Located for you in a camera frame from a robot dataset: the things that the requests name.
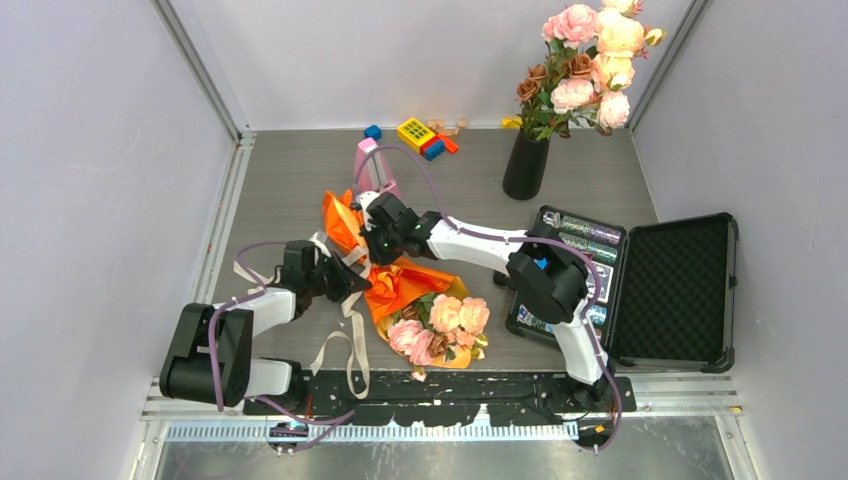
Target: brown flower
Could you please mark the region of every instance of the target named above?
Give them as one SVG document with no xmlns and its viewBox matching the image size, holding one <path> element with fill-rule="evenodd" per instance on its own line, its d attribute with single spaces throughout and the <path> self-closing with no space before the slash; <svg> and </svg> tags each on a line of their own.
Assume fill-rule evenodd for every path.
<svg viewBox="0 0 848 480">
<path fill-rule="evenodd" d="M 516 100 L 526 102 L 533 98 L 539 93 L 539 89 L 542 88 L 542 81 L 547 75 L 548 70 L 541 63 L 533 68 L 528 68 L 527 78 L 518 85 L 518 89 L 516 90 L 516 93 L 518 93 Z"/>
<path fill-rule="evenodd" d="M 574 58 L 571 59 L 571 73 L 569 74 L 569 77 L 588 79 L 591 76 L 592 57 L 585 53 L 575 55 Z"/>
<path fill-rule="evenodd" d="M 547 75 L 548 70 L 545 68 L 543 63 L 527 69 L 527 78 L 538 80 L 539 83 L 542 83 L 542 80 L 544 80 Z"/>
<path fill-rule="evenodd" d="M 400 311 L 400 317 L 405 320 L 420 320 L 418 318 L 418 309 L 412 305 L 407 305 Z"/>
<path fill-rule="evenodd" d="M 445 354 L 448 349 L 448 339 L 444 335 L 436 334 L 430 340 L 430 345 L 427 347 L 427 353 L 433 358 L 439 358 Z"/>
</svg>

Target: metal grate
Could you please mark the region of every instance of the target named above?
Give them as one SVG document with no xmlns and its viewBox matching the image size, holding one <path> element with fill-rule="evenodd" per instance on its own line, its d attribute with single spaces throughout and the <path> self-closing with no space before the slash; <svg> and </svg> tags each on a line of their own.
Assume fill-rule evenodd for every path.
<svg viewBox="0 0 848 480">
<path fill-rule="evenodd" d="M 577 440 L 576 422 L 563 425 L 545 425 L 530 427 L 492 427 L 484 420 L 467 426 L 451 427 L 364 427 L 342 425 L 330 432 L 321 441 L 328 443 L 356 442 L 482 442 L 515 440 Z M 268 442 L 280 441 L 279 437 L 270 437 L 270 431 L 277 422 L 246 421 L 182 421 L 171 422 L 165 434 L 166 442 Z M 301 442 L 316 438 L 330 427 L 314 426 L 309 436 L 286 438 L 287 442 Z"/>
</svg>

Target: blue toy block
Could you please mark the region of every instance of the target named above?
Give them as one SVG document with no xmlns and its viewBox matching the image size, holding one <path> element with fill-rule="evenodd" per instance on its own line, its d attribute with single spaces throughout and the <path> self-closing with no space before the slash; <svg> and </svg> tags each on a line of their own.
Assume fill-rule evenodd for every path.
<svg viewBox="0 0 848 480">
<path fill-rule="evenodd" d="M 440 138 L 440 139 L 436 140 L 435 142 L 433 142 L 432 144 L 430 144 L 430 146 L 427 147 L 424 150 L 424 158 L 426 158 L 428 161 L 432 162 L 434 158 L 441 155 L 444 151 L 445 151 L 445 142 L 443 142 L 442 139 Z"/>
<path fill-rule="evenodd" d="M 365 129 L 365 138 L 373 138 L 374 140 L 379 140 L 383 138 L 383 131 L 380 130 L 380 127 L 377 125 L 371 125 L 370 127 Z"/>
</svg>

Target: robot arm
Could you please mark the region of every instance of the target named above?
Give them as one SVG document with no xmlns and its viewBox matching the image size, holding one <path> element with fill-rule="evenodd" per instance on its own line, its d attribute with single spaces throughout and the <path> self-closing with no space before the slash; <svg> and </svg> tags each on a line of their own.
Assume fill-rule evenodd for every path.
<svg viewBox="0 0 848 480">
<path fill-rule="evenodd" d="M 299 365 L 276 359 L 251 359 L 253 337 L 299 318 L 316 296 L 340 302 L 371 284 L 337 254 L 324 255 L 307 240 L 286 244 L 283 263 L 264 295 L 238 303 L 218 319 L 215 332 L 224 405 L 245 397 L 280 395 L 298 390 Z M 192 303 L 183 308 L 159 376 L 166 397 L 215 404 L 208 330 L 222 304 Z"/>
<path fill-rule="evenodd" d="M 540 224 L 529 232 L 495 230 L 455 219 L 450 225 L 437 212 L 419 217 L 389 192 L 364 192 L 357 197 L 357 204 L 365 218 L 362 234 L 372 262 L 387 265 L 406 253 L 465 261 L 508 274 L 527 309 L 552 325 L 568 376 L 595 399 L 603 394 L 606 380 L 595 359 L 592 339 L 579 318 L 587 303 L 586 266 L 562 249 L 506 240 L 527 236 L 559 240 L 555 229 Z M 542 259 L 544 268 L 537 263 Z M 601 357 L 604 363 L 608 361 L 606 352 Z"/>
</svg>

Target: flower arrangement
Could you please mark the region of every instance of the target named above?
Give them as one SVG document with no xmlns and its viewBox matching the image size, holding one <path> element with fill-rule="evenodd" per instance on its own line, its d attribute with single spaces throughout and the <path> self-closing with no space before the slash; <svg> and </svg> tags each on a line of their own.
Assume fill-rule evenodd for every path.
<svg viewBox="0 0 848 480">
<path fill-rule="evenodd" d="M 633 19 L 642 0 L 603 0 L 603 5 L 601 12 L 572 5 L 542 27 L 545 63 L 528 68 L 517 90 L 528 139 L 554 133 L 568 138 L 569 123 L 611 135 L 627 121 L 630 102 L 622 90 L 635 75 L 633 58 L 646 58 L 647 48 L 659 45 L 665 31 Z"/>
<path fill-rule="evenodd" d="M 465 300 L 429 293 L 392 314 L 389 345 L 413 366 L 412 378 L 423 382 L 423 367 L 450 363 L 458 354 L 482 360 L 489 344 L 483 329 L 489 309 L 482 298 Z"/>
</svg>

